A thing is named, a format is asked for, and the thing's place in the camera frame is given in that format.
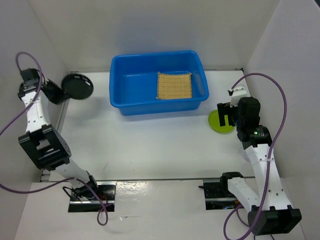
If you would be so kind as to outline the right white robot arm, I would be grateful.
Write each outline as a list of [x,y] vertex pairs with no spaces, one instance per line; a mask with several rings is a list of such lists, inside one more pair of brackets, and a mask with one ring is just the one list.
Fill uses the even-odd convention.
[[252,165],[258,187],[255,193],[239,172],[224,172],[219,191],[235,196],[247,211],[249,228],[254,236],[288,234],[301,220],[283,188],[272,150],[272,137],[260,124],[260,102],[253,97],[240,98],[237,106],[217,104],[219,125],[236,127],[237,137]]

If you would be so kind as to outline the square bamboo mat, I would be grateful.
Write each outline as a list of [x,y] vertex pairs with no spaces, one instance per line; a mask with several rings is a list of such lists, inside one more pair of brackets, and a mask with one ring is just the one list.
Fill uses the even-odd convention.
[[193,97],[192,73],[157,73],[158,100],[191,99]]

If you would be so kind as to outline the black round plate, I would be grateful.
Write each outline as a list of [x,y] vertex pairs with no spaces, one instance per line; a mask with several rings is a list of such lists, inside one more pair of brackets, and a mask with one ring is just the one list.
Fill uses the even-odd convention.
[[87,99],[94,91],[92,81],[79,73],[66,75],[61,82],[61,88],[66,96],[75,100]]

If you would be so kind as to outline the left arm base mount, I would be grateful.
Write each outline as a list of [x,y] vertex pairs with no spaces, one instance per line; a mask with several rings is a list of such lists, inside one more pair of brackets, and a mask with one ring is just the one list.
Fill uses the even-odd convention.
[[[114,212],[117,183],[115,181],[98,181],[97,185],[99,199],[103,202],[108,212]],[[77,196],[70,187],[63,186],[62,189],[69,197],[69,213],[93,213],[103,210],[96,197],[87,199]]]

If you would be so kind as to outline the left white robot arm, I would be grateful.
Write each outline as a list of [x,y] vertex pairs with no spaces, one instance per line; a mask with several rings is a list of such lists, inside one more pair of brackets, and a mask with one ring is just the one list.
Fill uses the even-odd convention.
[[18,97],[27,109],[25,134],[18,138],[22,149],[40,170],[56,172],[69,178],[77,198],[94,200],[100,193],[94,177],[81,169],[72,159],[72,152],[50,123],[48,104],[60,105],[69,99],[85,100],[94,90],[92,81],[79,73],[66,75],[61,85],[43,77],[35,68],[22,70],[23,82]]

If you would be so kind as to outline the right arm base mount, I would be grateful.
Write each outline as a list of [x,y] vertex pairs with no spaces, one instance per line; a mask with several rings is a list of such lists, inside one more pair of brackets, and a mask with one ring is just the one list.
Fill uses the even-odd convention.
[[223,192],[218,178],[204,179],[198,188],[203,191],[207,211],[235,209],[239,205],[234,195]]

